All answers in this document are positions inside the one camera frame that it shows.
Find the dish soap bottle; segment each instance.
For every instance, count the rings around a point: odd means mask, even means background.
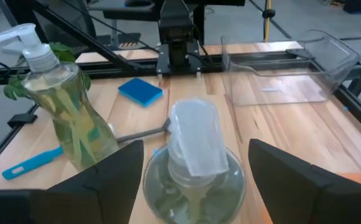
[[[35,24],[21,24],[0,34],[0,42],[20,37],[31,72],[22,81],[29,96],[53,119],[64,154],[78,171],[101,161],[119,147],[106,121],[92,108],[82,71],[60,63],[48,44],[41,43]]]
[[[230,223],[245,195],[243,169],[223,141],[215,105],[199,99],[171,109],[169,144],[151,158],[144,196],[165,223]]]

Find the black metal frame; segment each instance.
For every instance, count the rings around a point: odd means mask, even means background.
[[[47,6],[40,4],[37,2],[35,5],[24,5],[27,10],[33,10],[38,12],[41,16],[49,19],[51,22],[61,27],[63,30],[67,31],[69,34],[72,34],[74,37],[78,38],[84,44],[87,44],[92,49],[96,50],[99,54],[106,57],[109,62],[98,62],[98,63],[81,63],[79,66],[81,69],[89,74],[91,79],[102,79],[102,78],[121,78],[121,77],[138,77],[138,76],[155,76],[156,73],[156,65],[157,59],[142,59],[142,60],[125,60],[121,58],[106,48],[102,47],[100,44],[96,43],[91,37],[84,34],[82,31],[78,29],[74,29],[73,25],[69,24],[66,20],[62,19],[59,15],[52,12]],[[38,24],[38,21],[34,17],[31,19],[35,19],[35,23]],[[204,17],[195,17],[196,23],[204,23]],[[306,68],[306,64],[310,63],[313,69],[319,69],[320,65],[312,62],[311,59],[300,59],[296,54],[292,54],[292,52],[268,52],[268,53],[258,53],[260,54],[257,57],[257,53],[254,54],[240,54],[240,57],[245,61],[246,58],[249,58],[249,66],[254,67],[256,70],[268,70],[268,69],[285,69],[289,68],[287,62],[288,60],[293,60],[295,62],[298,60],[301,64]],[[232,54],[232,59],[237,58],[237,54]],[[272,60],[276,62],[273,66],[265,66],[262,67],[262,64],[259,62],[262,58],[265,60]],[[202,73],[217,73],[222,71],[222,56],[221,55],[211,55],[210,58],[213,61],[213,64],[209,64],[209,59],[206,56],[202,56],[202,60],[204,61],[201,72]],[[12,68],[9,74],[6,74],[6,70],[0,70],[0,85],[7,84],[10,76],[16,75],[19,69],[27,68]],[[357,99],[357,97],[351,93],[350,90],[346,89],[343,86],[340,86],[338,90],[335,91],[334,95],[349,109],[349,111],[357,118],[359,122],[361,122],[361,102]],[[37,106],[33,106],[28,113],[33,113],[37,109]],[[11,130],[11,132],[4,138],[4,140],[0,143],[0,154],[3,152],[5,147],[10,143],[10,141],[14,138],[14,136],[20,131],[22,126],[17,126]]]

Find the blue sponge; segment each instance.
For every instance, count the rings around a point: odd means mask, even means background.
[[[118,91],[143,107],[149,106],[162,96],[162,89],[140,78],[134,78],[126,82],[124,85],[118,87]]]

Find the concrete floor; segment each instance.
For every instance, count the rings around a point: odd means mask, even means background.
[[[265,0],[254,0],[256,5],[263,8]],[[262,40],[262,17],[257,8],[246,0],[245,7],[209,6],[205,20],[205,43],[219,44],[221,35],[229,35],[234,42],[257,42]],[[276,10],[274,20],[291,37],[298,37],[305,30],[321,29],[338,38],[361,37],[361,15],[351,15],[341,8],[333,8],[321,4],[321,0],[281,0],[273,1]],[[91,15],[103,19],[110,24],[110,20],[103,17],[102,12],[91,11]],[[109,28],[94,22],[97,35],[107,35]],[[0,32],[9,28],[5,17],[0,15]],[[156,22],[118,21],[118,28],[125,32],[142,33],[141,40],[149,45],[159,42]],[[270,28],[270,40],[287,39],[275,26]],[[361,53],[361,40],[348,40],[345,43]],[[17,55],[8,55],[0,51],[0,62],[15,65]],[[10,131],[6,124],[18,113],[26,112],[32,102],[27,99],[18,101],[8,100],[0,86],[0,142]]]

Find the wooden table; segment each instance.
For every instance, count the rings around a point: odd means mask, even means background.
[[[284,50],[294,42],[233,45],[232,52],[267,52]],[[219,46],[207,46],[211,54]],[[156,57],[148,50],[122,51],[126,58]],[[105,59],[96,53],[81,55],[77,62],[99,62]],[[248,181],[245,203],[234,223],[263,223],[265,208],[256,189],[248,165],[248,141],[257,138],[279,147],[310,163],[337,173],[361,172],[361,124],[344,106],[332,97],[324,103],[302,103],[266,106],[232,106],[225,98],[222,74],[203,74],[160,80],[142,77],[164,89],[164,96],[148,108],[118,94],[117,87],[127,78],[94,80],[88,92],[94,109],[123,136],[161,126],[171,105],[177,100],[198,96],[218,108],[225,143],[241,160]],[[77,172],[64,157],[14,180],[6,181],[1,172],[36,154],[58,146],[50,116],[42,109],[35,114],[34,124],[25,125],[0,155],[0,189],[47,189]],[[166,137],[158,135],[144,139],[144,166],[153,150],[165,145]],[[159,223],[148,208],[142,187],[130,223]]]

